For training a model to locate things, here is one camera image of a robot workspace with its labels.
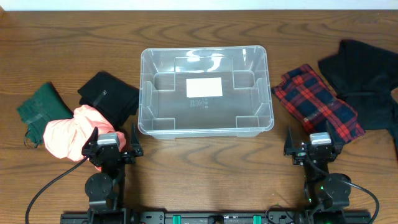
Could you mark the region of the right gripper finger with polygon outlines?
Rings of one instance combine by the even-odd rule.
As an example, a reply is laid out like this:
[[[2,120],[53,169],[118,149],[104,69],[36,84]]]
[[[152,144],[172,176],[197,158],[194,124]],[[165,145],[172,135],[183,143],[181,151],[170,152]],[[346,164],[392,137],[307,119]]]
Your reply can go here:
[[[288,130],[287,130],[287,137],[285,140],[284,149],[285,150],[294,150],[294,142],[293,142],[290,126],[288,127]]]
[[[329,121],[326,121],[325,126],[327,133],[330,136],[331,144],[334,145],[335,147],[342,147],[343,142],[338,139],[338,136],[336,135],[335,131],[332,129],[333,126],[329,123]]]

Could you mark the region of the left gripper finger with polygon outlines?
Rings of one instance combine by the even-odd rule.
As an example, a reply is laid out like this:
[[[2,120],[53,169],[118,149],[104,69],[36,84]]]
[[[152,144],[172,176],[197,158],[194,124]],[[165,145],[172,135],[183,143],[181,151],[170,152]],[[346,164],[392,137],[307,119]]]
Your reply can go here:
[[[131,127],[131,137],[130,137],[130,145],[133,150],[140,150],[141,144],[139,142],[139,138],[136,132],[136,125],[133,123]]]
[[[88,138],[88,140],[84,144],[83,148],[91,149],[92,147],[95,147],[97,145],[97,140],[98,140],[98,128],[95,127],[93,132],[91,133],[91,136]]]

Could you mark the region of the salmon pink garment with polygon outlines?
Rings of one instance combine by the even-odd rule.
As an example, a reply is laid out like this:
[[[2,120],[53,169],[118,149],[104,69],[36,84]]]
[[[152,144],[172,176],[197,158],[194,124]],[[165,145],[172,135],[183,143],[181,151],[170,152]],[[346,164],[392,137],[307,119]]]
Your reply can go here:
[[[95,128],[100,134],[116,133],[120,147],[126,145],[124,133],[116,131],[99,111],[83,105],[74,110],[72,118],[54,120],[46,125],[43,135],[45,148],[56,158],[78,162],[83,159],[82,147]]]

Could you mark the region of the black cloth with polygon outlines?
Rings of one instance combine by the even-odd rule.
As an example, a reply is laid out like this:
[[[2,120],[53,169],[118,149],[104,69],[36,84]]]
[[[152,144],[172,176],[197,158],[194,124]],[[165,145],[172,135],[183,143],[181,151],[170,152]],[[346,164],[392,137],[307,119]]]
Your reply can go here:
[[[95,108],[116,128],[139,107],[139,90],[104,71],[89,79],[78,93],[79,104]]]

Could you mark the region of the red plaid flannel shirt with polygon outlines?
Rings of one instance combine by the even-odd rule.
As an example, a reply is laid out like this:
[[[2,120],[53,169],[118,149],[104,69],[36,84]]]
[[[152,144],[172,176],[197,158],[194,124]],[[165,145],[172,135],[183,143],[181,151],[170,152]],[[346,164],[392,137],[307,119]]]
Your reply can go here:
[[[282,82],[271,92],[309,134],[325,132],[330,125],[345,144],[365,134],[358,112],[337,98],[308,64],[283,74]]]

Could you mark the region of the dark green cloth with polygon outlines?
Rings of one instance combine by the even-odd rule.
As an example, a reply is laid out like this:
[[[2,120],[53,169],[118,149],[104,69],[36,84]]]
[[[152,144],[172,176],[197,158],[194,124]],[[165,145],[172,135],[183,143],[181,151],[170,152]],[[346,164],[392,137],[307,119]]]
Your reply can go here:
[[[44,83],[17,108],[17,112],[22,122],[27,125],[24,145],[27,146],[29,139],[33,148],[44,143],[44,131],[50,121],[73,118],[72,111],[51,82]]]

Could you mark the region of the large black garment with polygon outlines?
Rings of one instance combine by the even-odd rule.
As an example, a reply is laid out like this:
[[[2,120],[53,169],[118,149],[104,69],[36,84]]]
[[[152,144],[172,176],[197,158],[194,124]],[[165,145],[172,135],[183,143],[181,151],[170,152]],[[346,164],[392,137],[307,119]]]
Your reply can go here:
[[[365,130],[386,129],[397,143],[397,53],[357,40],[342,40],[338,52],[318,61],[321,74],[358,112]]]

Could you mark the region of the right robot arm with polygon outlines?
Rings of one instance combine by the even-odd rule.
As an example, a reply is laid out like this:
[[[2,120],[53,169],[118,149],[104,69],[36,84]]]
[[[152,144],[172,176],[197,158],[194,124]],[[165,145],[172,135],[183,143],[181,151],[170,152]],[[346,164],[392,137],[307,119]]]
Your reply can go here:
[[[326,131],[313,133],[308,142],[295,140],[287,131],[284,155],[302,166],[305,173],[304,195],[309,205],[293,217],[294,223],[347,223],[344,208],[349,205],[351,179],[344,174],[331,173],[328,164],[340,155],[343,143],[337,139],[331,125]]]

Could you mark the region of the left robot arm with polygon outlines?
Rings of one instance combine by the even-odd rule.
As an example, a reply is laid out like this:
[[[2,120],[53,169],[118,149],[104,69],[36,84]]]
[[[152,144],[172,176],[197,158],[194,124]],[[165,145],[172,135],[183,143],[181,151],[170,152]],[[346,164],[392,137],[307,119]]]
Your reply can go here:
[[[137,213],[124,207],[125,166],[135,164],[136,157],[144,155],[136,127],[131,128],[131,150],[120,151],[120,141],[116,133],[100,134],[94,128],[91,136],[82,147],[81,154],[99,173],[86,181],[85,193],[89,198],[87,220],[89,224],[134,224],[139,223]]]

